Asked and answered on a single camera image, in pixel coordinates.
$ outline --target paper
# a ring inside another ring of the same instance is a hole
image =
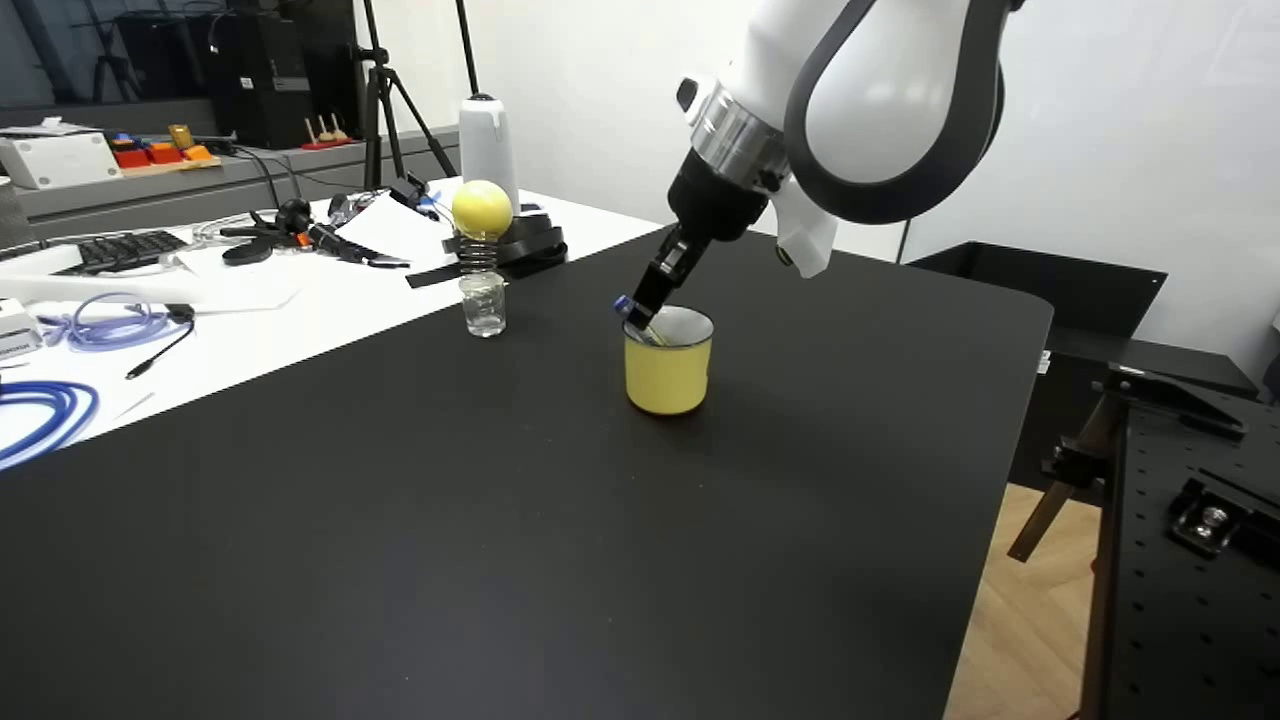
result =
[[[408,270],[451,264],[451,257],[443,253],[443,239],[451,234],[448,222],[394,205],[386,193],[381,193],[357,219],[346,219],[339,234],[403,259]]]
[[[285,307],[305,282],[323,279],[327,264],[309,264],[287,253],[264,264],[226,269],[221,248],[185,248],[172,259],[187,270],[185,282],[199,289],[194,312],[272,312]]]
[[[77,245],[37,248],[10,259],[0,259],[0,276],[55,276],[78,264]]]

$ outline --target white box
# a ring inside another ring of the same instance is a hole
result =
[[[104,133],[72,126],[61,133],[0,133],[0,164],[18,188],[69,188],[69,185],[100,185],[119,181],[119,164],[104,141]]]

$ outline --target white wall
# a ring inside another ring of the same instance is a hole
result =
[[[1280,3],[1026,0],[1014,108],[906,257],[991,239],[1164,269],[1138,336],[1260,371],[1280,307]]]
[[[479,78],[510,112],[524,188],[666,219],[687,148],[672,86],[714,77],[748,0],[466,0]],[[465,93],[451,0],[381,0],[394,67],[441,124]],[[994,239],[1171,270],[1138,336],[1272,354],[1280,307],[1280,3],[1026,0],[1011,108],[983,168],[906,257]],[[891,257],[896,226],[843,226]]]
[[[351,0],[351,6],[357,34],[359,44],[368,44],[363,0]],[[455,105],[466,86],[451,0],[373,0],[373,19],[426,126],[451,126]],[[416,126],[400,94],[391,100],[391,108],[400,133]]]

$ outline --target black metal bracket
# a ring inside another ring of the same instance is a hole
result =
[[[1113,461],[1108,457],[1093,457],[1072,435],[1065,435],[1051,449],[1051,461],[1043,463],[1043,474],[1065,479],[1072,488],[1093,488],[1093,485],[1113,479]]]
[[[1238,554],[1280,568],[1280,505],[1206,466],[1171,499],[1168,534],[1202,558],[1237,549]]]
[[[1213,431],[1213,435],[1228,435],[1228,441],[1246,435],[1238,414],[1214,407],[1213,400],[1186,391],[1174,378],[1164,378],[1164,375],[1153,375],[1153,371],[1138,371],[1128,362],[1113,362],[1104,391],[1121,391],[1121,396],[1145,400],[1145,403],[1164,403],[1164,407],[1180,413],[1184,422]]]

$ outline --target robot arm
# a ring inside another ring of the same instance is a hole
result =
[[[643,331],[711,239],[743,234],[785,185],[830,215],[896,222],[983,161],[1002,108],[998,30],[1019,0],[758,0],[731,77],[696,100],[660,257],[618,300]],[[830,245],[781,253],[817,276]]]

